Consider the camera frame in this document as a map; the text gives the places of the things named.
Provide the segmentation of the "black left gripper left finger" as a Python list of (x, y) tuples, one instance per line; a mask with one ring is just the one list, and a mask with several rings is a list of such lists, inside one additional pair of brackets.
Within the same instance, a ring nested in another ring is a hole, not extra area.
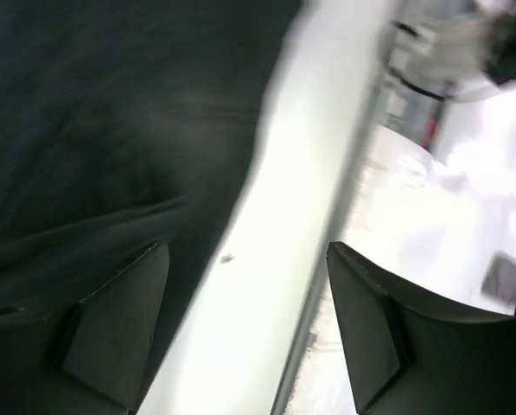
[(0, 307), (0, 414), (134, 408), (169, 270), (154, 243), (99, 280)]

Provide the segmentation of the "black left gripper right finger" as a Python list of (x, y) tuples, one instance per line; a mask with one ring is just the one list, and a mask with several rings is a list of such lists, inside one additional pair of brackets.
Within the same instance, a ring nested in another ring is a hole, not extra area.
[(359, 414), (516, 414), (516, 316), (442, 297), (341, 242), (328, 276)]

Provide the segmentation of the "black denim trousers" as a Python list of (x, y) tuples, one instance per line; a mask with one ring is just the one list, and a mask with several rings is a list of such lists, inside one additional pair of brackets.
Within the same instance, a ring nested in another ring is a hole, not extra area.
[(0, 295), (165, 243), (149, 387), (244, 186), (302, 7), (0, 1)]

